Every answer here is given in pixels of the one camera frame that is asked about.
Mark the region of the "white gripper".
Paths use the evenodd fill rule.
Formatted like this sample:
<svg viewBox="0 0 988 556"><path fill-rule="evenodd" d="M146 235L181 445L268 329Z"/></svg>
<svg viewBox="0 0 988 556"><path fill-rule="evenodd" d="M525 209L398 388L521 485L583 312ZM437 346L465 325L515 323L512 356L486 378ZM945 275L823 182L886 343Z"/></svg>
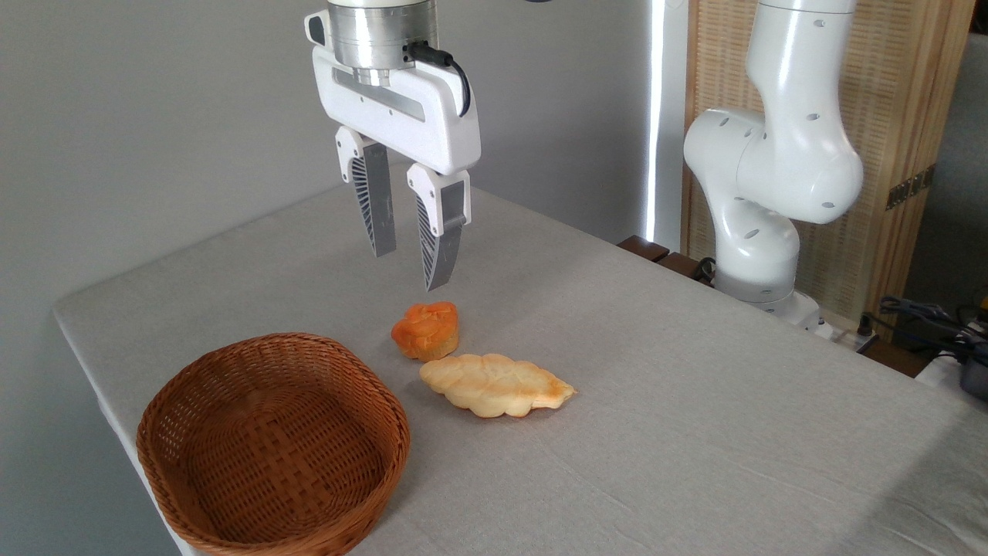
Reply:
<svg viewBox="0 0 988 556"><path fill-rule="evenodd" d="M393 70L387 86L364 85L324 46L313 47L312 66L323 109L342 124L335 136L341 176L355 187L374 256L396 249L389 147L417 162L407 182L416 194L426 288L447 284L463 226L472 221L472 183L462 170L473 168L482 154L477 105L460 113L462 78L448 68L417 64Z"/></svg>

